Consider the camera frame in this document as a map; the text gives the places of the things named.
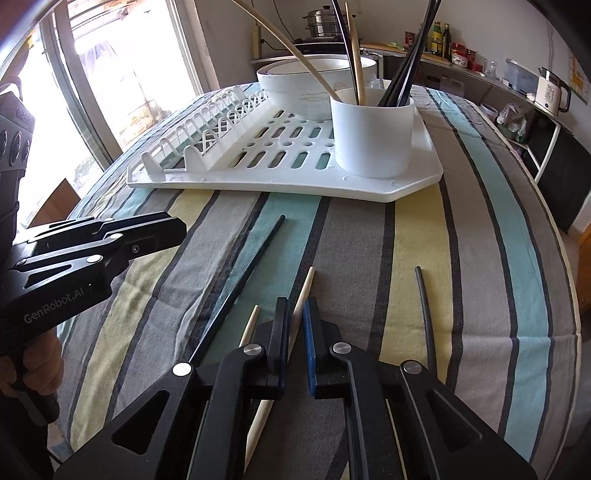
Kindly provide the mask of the person's left hand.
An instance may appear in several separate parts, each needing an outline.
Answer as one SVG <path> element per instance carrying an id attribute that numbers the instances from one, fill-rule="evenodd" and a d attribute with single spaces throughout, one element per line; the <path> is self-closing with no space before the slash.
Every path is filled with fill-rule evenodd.
<path id="1" fill-rule="evenodd" d="M 22 364 L 25 367 L 24 384 L 42 396 L 53 394 L 62 383 L 64 360 L 61 354 L 62 344 L 56 329 L 49 330 L 37 337 L 24 351 Z M 1 393 L 16 397 L 17 392 L 11 385 L 17 381 L 14 364 L 8 356 L 1 358 Z"/>

